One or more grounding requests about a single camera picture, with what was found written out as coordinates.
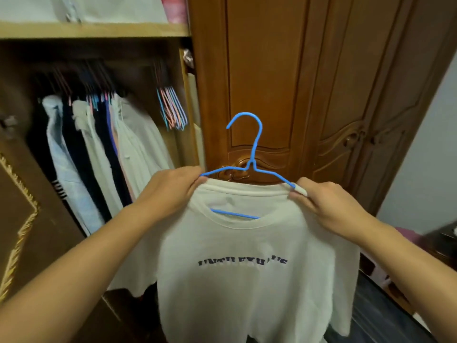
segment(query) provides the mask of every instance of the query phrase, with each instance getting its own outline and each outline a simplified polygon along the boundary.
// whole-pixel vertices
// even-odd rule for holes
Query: light blue shirt
[[[43,99],[43,107],[49,116],[46,136],[57,179],[67,194],[67,202],[73,214],[89,236],[105,223],[84,186],[65,144],[62,135],[62,100],[55,95],[47,96]]]

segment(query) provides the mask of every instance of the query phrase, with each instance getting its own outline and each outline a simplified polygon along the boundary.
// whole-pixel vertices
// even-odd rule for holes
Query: round neckline
[[[284,208],[287,206],[286,203],[288,201],[284,200],[283,202],[278,203],[278,207],[276,209],[260,217],[259,219],[240,220],[237,218],[232,218],[230,215],[214,213],[201,199],[199,199],[198,193],[201,191],[213,191],[221,194],[258,197],[261,199],[261,197],[272,196],[287,197],[290,192],[290,187],[285,183],[260,186],[226,182],[209,178],[205,184],[200,185],[194,192],[189,204],[190,207],[194,208],[194,210],[196,210],[198,213],[203,214],[206,218],[222,227],[233,230],[252,230],[272,225],[277,222],[277,220],[282,219]]]

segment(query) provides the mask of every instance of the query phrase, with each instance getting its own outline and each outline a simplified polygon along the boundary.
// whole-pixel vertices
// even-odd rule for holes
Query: wooden shelf
[[[0,21],[0,39],[187,37],[187,24],[9,23]]]

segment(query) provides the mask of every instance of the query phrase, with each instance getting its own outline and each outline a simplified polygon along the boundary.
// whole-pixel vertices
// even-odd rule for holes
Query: gold braided rope trim
[[[19,176],[16,173],[14,173],[13,168],[1,152],[0,164],[33,208],[33,213],[27,218],[24,225],[22,225],[19,231],[17,232],[18,239],[16,241],[14,249],[11,251],[10,258],[8,260],[8,265],[6,265],[6,270],[3,275],[3,279],[0,283],[0,303],[2,303],[2,301],[6,298],[6,294],[8,293],[8,290],[10,289],[11,284],[13,282],[14,272],[16,271],[16,268],[19,264],[20,252],[22,251],[27,235],[31,230],[32,222],[38,215],[40,206],[33,197],[33,195],[26,188],[24,182],[19,178]]]

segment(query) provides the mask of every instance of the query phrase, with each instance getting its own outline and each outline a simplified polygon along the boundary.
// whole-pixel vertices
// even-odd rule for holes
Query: shirt sleeve
[[[169,226],[168,221],[163,221],[143,236],[119,267],[107,290],[126,288],[132,296],[139,297],[157,281],[160,245]]]
[[[340,335],[348,336],[359,274],[360,248],[340,236],[334,236],[333,244],[336,260],[330,324]]]

